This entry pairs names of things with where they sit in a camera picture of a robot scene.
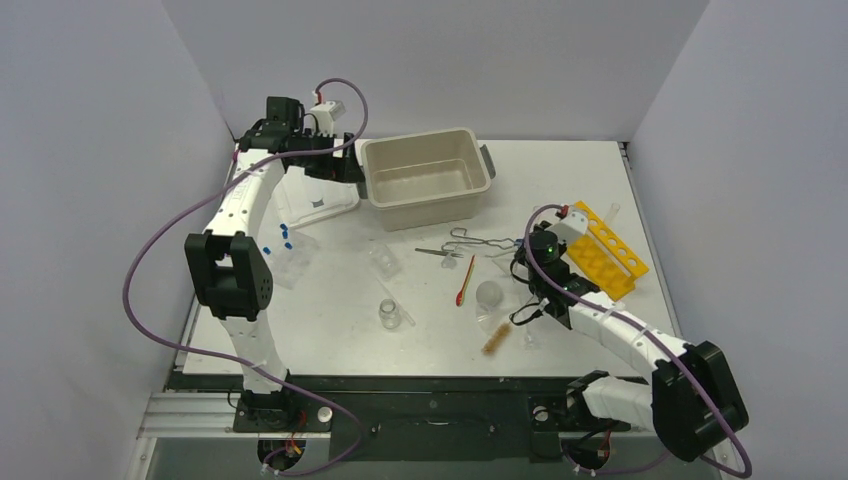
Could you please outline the yellow test tube rack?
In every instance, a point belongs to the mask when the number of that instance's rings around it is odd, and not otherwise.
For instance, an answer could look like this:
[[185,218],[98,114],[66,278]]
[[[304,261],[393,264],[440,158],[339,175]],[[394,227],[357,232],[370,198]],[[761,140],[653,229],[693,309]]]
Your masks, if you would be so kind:
[[649,267],[587,204],[578,201],[573,209],[586,214],[588,227],[567,247],[566,255],[613,301],[623,299]]

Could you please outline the beige plastic tub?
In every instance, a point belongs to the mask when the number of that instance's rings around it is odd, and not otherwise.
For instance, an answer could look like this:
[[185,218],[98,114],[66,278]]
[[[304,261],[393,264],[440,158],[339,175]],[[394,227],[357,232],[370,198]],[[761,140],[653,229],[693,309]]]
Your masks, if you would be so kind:
[[370,139],[360,158],[367,198],[389,232],[474,217],[497,175],[467,128]]

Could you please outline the large clear test tube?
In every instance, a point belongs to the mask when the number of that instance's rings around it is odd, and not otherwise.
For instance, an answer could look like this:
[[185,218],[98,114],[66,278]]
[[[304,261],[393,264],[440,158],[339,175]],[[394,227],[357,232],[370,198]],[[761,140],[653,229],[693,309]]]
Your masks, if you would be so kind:
[[606,224],[611,224],[620,212],[620,208],[621,206],[618,203],[612,203],[606,215],[604,216],[604,222]]

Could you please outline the metal crucible tongs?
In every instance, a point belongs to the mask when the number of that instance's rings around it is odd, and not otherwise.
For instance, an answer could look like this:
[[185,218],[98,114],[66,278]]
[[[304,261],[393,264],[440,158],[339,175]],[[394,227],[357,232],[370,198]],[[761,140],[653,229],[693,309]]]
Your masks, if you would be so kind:
[[485,247],[499,250],[499,253],[488,255],[488,258],[503,255],[505,252],[516,251],[516,239],[512,238],[478,238],[470,236],[468,234],[468,230],[464,227],[453,227],[450,230],[449,235],[450,239],[441,245],[441,250],[458,252],[461,247]]

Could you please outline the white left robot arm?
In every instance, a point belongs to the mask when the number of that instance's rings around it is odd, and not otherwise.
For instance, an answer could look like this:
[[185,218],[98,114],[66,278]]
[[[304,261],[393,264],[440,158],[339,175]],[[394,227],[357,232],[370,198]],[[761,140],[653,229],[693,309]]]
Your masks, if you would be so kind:
[[289,167],[317,180],[364,182],[353,146],[335,151],[335,122],[342,102],[317,99],[311,108],[288,97],[270,97],[266,115],[237,141],[238,184],[224,194],[218,212],[201,233],[187,237],[184,250],[199,303],[226,330],[237,357],[244,359],[242,404],[258,410],[272,429],[291,427],[298,402],[285,392],[288,377],[267,316],[272,272],[257,246],[272,193]]

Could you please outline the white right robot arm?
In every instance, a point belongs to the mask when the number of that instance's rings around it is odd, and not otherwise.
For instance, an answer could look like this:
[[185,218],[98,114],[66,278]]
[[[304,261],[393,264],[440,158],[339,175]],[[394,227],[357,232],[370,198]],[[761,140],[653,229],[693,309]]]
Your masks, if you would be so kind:
[[533,227],[515,254],[526,267],[532,319],[548,316],[595,341],[640,376],[596,370],[572,382],[564,413],[578,427],[618,421],[655,433],[675,457],[692,461],[717,445],[739,444],[749,415],[722,350],[652,327],[563,260],[565,240],[548,223]]

